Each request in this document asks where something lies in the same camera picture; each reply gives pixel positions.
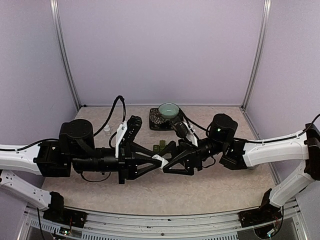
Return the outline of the green three-compartment pill box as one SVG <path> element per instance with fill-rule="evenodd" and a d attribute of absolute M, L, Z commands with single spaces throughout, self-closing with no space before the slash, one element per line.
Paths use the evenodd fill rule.
<path fill-rule="evenodd" d="M 152 147 L 153 152 L 155 153 L 160 153 L 162 150 L 164 150 L 166 147 L 166 141 L 165 140 L 160 140 L 158 144 L 154 144 Z"/>

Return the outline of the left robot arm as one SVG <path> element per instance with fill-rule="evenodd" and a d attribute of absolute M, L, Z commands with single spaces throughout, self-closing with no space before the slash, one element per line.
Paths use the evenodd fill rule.
<path fill-rule="evenodd" d="M 68 178 L 72 171 L 82 175 L 116 172 L 118 182 L 135 180 L 162 169 L 167 160 L 135 143 L 141 120 L 132 116 L 117 129 L 115 148 L 97 148 L 92 124 L 76 119 L 62 124 L 57 139 L 48 138 L 26 146 L 0 147 L 0 185 L 43 212 L 43 217 L 61 224 L 84 225 L 86 213 L 69 210 L 58 192 L 40 189 L 17 176 L 27 172 L 48 178 Z"/>

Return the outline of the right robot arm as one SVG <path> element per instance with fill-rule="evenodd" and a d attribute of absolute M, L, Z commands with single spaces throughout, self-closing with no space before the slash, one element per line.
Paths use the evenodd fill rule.
<path fill-rule="evenodd" d="M 202 170 L 209 157 L 222 153 L 220 164 L 230 170 L 245 170 L 260 164 L 299 160 L 299 166 L 278 186 L 269 189 L 256 210 L 256 218 L 266 222 L 287 200 L 320 179 L 320 131 L 313 122 L 302 131 L 265 140 L 236 138 L 238 124 L 224 113 L 216 114 L 204 139 L 194 145 L 187 140 L 167 146 L 153 156 L 165 173 L 190 175 Z"/>

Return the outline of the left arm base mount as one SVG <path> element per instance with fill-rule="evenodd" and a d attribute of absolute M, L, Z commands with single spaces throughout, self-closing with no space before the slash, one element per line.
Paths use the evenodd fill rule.
<path fill-rule="evenodd" d="M 50 192 L 48 209 L 43 212 L 43 218 L 69 227 L 84 228 L 87 213 L 80 210 L 69 209 L 64 206 L 64 198 L 58 192 Z"/>

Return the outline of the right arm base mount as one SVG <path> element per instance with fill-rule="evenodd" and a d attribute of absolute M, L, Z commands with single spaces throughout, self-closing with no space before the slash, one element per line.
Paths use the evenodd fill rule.
<path fill-rule="evenodd" d="M 242 228 L 268 223 L 281 219 L 283 217 L 282 208 L 270 204 L 270 193 L 272 189 L 267 190 L 262 198 L 258 208 L 243 210 L 238 213 Z"/>

